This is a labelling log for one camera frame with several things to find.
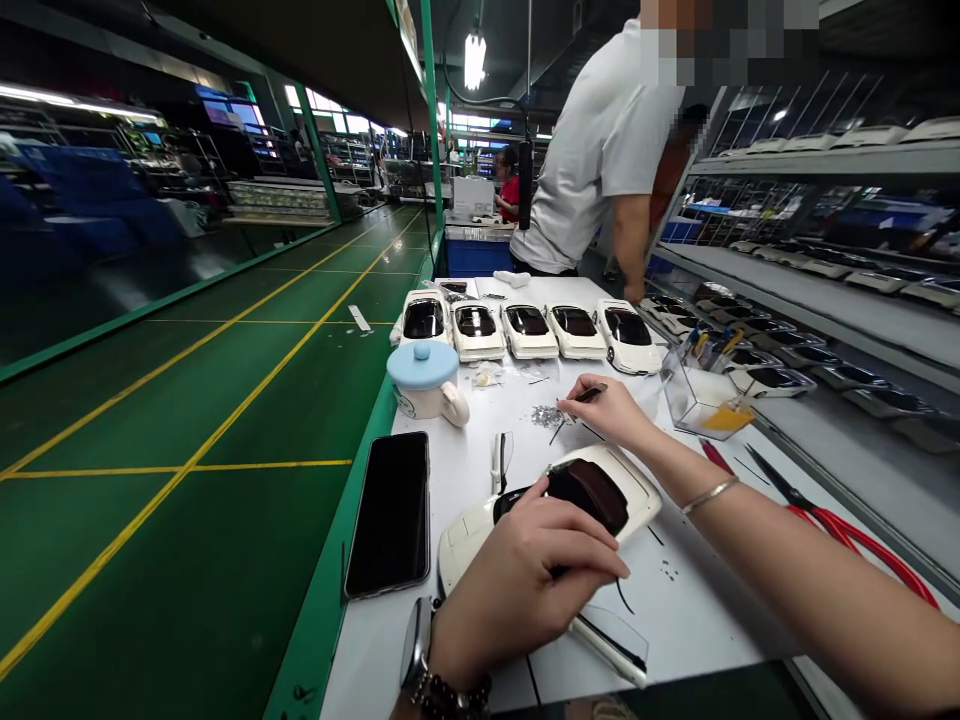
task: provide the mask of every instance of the cardboard box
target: cardboard box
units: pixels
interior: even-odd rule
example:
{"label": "cardboard box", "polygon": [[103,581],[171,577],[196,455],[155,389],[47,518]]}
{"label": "cardboard box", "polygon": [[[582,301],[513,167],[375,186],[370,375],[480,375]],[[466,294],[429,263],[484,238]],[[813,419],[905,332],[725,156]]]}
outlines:
{"label": "cardboard box", "polygon": [[483,178],[453,178],[453,214],[493,215],[494,185]]}

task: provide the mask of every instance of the silver bracelet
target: silver bracelet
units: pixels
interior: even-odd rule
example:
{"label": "silver bracelet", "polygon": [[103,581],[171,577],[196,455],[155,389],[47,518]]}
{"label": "silver bracelet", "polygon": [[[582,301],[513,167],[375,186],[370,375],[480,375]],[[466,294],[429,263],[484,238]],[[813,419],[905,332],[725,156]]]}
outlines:
{"label": "silver bracelet", "polygon": [[717,497],[717,495],[722,495],[724,492],[732,488],[738,482],[740,482],[740,478],[734,476],[730,480],[720,483],[710,492],[705,492],[703,495],[696,498],[693,502],[691,502],[689,505],[685,506],[682,510],[680,510],[680,512],[682,512],[684,515],[689,515],[691,512],[696,510],[701,505],[704,505],[710,502],[711,500],[713,500],[715,497]]}

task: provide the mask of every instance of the woman's left hand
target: woman's left hand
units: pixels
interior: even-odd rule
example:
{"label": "woman's left hand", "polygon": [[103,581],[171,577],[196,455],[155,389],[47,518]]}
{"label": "woman's left hand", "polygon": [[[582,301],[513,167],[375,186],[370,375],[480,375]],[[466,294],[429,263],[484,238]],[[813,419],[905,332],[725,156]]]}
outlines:
{"label": "woman's left hand", "polygon": [[[469,691],[482,675],[560,637],[594,593],[626,578],[610,533],[540,478],[500,519],[433,622],[430,670]],[[569,568],[554,580],[550,570]]]}

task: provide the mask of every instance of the white t-shirt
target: white t-shirt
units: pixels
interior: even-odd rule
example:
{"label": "white t-shirt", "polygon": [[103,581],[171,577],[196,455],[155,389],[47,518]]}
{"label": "white t-shirt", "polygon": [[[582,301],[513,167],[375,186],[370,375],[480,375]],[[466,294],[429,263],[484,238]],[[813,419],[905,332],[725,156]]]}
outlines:
{"label": "white t-shirt", "polygon": [[544,160],[530,229],[517,230],[510,242],[510,251],[537,270],[576,268],[613,198],[653,190],[684,94],[666,84],[675,83],[669,72],[660,73],[663,85],[643,84],[662,65],[656,37],[629,20],[573,84]]}

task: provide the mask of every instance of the black phone screen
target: black phone screen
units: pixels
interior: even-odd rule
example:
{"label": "black phone screen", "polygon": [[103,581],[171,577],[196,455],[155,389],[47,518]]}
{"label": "black phone screen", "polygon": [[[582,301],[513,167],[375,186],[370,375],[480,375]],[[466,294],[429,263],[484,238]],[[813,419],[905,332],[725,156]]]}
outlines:
{"label": "black phone screen", "polygon": [[428,452],[422,432],[371,444],[344,584],[347,597],[376,595],[426,578]]}

